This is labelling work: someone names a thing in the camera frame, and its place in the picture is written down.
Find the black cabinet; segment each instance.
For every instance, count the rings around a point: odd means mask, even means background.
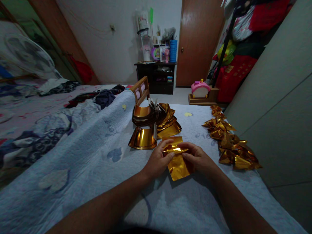
[[[150,64],[136,63],[137,80],[147,76],[150,94],[173,94],[176,63],[156,62]]]

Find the gold foil pieces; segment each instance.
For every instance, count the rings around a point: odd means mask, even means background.
[[[154,137],[154,127],[143,129],[136,127],[129,142],[129,146],[139,150],[150,150],[157,146],[157,140]]]
[[[135,105],[132,122],[137,127],[128,145],[139,150],[149,150],[156,147],[157,139],[180,133],[182,127],[177,122],[174,113],[175,110],[171,109],[169,104],[157,104],[157,100],[153,103],[150,98],[148,107]]]
[[[221,112],[219,106],[211,106],[212,115],[215,119],[206,121],[203,126],[208,128],[210,137],[218,140],[219,150],[221,152],[219,163],[232,164],[234,169],[253,170],[262,168],[254,152],[246,145],[247,141],[240,140],[230,131],[235,128],[224,121],[225,115]]]
[[[188,149],[179,148],[177,145],[183,142],[181,136],[164,137],[162,140],[173,139],[174,141],[164,147],[164,155],[174,152],[175,156],[168,164],[168,169],[173,181],[187,177],[195,171],[195,167],[192,163],[184,160],[182,153],[187,152]]]

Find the hand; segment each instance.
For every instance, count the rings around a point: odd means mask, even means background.
[[[171,142],[173,142],[173,139],[160,142],[150,155],[147,164],[142,169],[142,173],[149,179],[153,180],[159,177],[166,170],[168,163],[174,157],[174,152],[167,154],[166,157],[163,156],[163,148]]]
[[[212,161],[212,159],[197,145],[194,145],[190,142],[181,142],[178,144],[178,147],[181,148],[188,148],[191,150],[192,155],[188,153],[183,153],[182,157],[185,158],[187,161],[194,164],[195,168],[208,176],[211,171],[218,171],[220,170],[219,167]]]

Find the wooden door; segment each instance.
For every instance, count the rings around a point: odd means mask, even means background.
[[[222,0],[183,0],[176,86],[206,80],[224,25]]]

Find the floor tile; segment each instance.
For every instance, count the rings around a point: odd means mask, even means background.
[[[157,98],[158,103],[183,104],[188,105],[188,94],[192,93],[191,88],[176,88],[173,95],[167,94],[151,94],[151,98]]]

